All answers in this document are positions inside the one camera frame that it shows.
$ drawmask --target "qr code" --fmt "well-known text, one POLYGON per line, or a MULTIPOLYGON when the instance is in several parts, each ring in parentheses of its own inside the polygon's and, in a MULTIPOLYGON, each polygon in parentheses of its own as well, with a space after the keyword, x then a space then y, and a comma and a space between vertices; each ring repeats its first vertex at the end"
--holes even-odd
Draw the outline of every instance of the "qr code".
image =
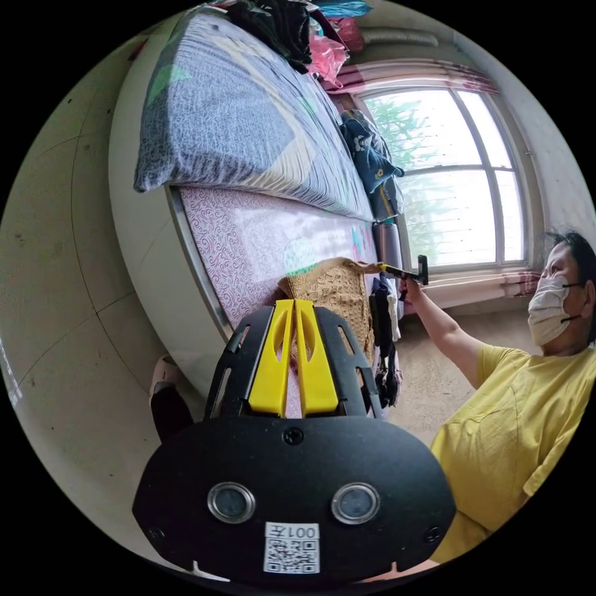
POLYGON ((318 573, 318 540, 267 538, 264 570, 270 573, 318 573))

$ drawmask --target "dark hair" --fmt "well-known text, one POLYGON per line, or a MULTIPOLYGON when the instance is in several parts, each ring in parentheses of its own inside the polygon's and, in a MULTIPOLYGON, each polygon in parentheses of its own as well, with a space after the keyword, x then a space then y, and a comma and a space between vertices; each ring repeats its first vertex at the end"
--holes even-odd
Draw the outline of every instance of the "dark hair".
MULTIPOLYGON (((550 240, 551 248, 557 244, 565 244, 571 249, 571 255, 576 260, 579 270, 579 284, 584 287, 588 280, 596 286, 596 254, 590 243, 575 230, 567 232, 546 232, 545 240, 550 240)), ((596 312, 592 314, 592 326, 588 335, 588 344, 596 341, 596 312)))

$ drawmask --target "label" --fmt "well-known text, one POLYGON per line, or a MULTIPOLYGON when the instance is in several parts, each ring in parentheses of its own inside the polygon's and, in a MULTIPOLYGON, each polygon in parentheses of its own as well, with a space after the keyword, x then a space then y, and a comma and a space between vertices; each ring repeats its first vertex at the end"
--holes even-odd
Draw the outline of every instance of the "label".
POLYGON ((268 573, 319 573, 318 523, 265 524, 263 570, 268 573))

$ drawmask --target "window frame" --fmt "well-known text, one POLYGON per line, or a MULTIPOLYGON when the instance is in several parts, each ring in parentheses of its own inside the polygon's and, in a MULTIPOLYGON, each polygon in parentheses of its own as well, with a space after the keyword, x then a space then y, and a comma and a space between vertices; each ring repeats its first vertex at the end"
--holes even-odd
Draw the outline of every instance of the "window frame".
MULTIPOLYGON (((462 89, 465 93, 475 93, 481 97, 489 114, 492 116, 497 130, 500 133, 505 150, 511 162, 510 168, 494 167, 490 163, 489 155, 482 141, 480 131, 478 130, 472 115, 467 106, 459 97, 458 89, 451 89, 441 86, 399 86, 388 87, 385 89, 375 89, 374 91, 359 93, 353 96, 354 104, 357 109, 366 114, 368 118, 374 121, 374 118, 365 103, 366 99, 381 97, 390 94, 407 93, 410 91, 447 91, 454 99, 460 113, 462 114, 466 125, 472 135, 476 145, 481 163, 479 165, 457 165, 457 166, 434 166, 431 168, 421 168, 407 171, 408 175, 433 172, 449 171, 484 171, 489 185, 490 198, 493 205, 495 216, 495 261, 489 263, 470 263, 455 265, 435 265, 428 268, 429 274, 432 274, 434 280, 452 278, 454 273, 463 274, 490 274, 503 273, 507 271, 520 270, 539 270, 543 264, 543 258, 540 255, 538 239, 544 232, 544 211, 542 207, 540 188, 536 177, 535 168, 531 160, 531 151, 523 138, 521 130, 515 122, 505 101, 501 96, 478 91, 468 91, 462 89), (515 176, 520 198, 521 210, 521 228, 523 230, 522 259, 518 261, 505 261, 505 227, 503 222, 503 212, 500 200, 499 185, 497 183, 496 172, 508 171, 515 176)), ((402 252, 402 262, 409 268, 412 261, 410 252, 410 243, 408 238, 407 225, 404 214, 396 218, 399 231, 400 245, 402 252)))

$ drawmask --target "tree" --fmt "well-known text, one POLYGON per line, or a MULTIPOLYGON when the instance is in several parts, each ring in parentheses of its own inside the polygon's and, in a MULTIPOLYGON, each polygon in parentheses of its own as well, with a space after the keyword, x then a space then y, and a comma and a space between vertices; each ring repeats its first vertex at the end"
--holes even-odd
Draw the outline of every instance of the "tree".
MULTIPOLYGON (((418 116, 421 100, 400 99, 400 95, 369 99, 366 105, 387 143, 393 164, 406 171, 429 167, 438 151, 428 142, 432 138, 428 119, 418 116)), ((438 243, 443 238, 437 224, 450 211, 441 195, 454 194, 454 189, 439 183, 434 174, 406 176, 399 179, 398 185, 404 195, 412 259, 426 255, 428 263, 435 264, 438 243)))

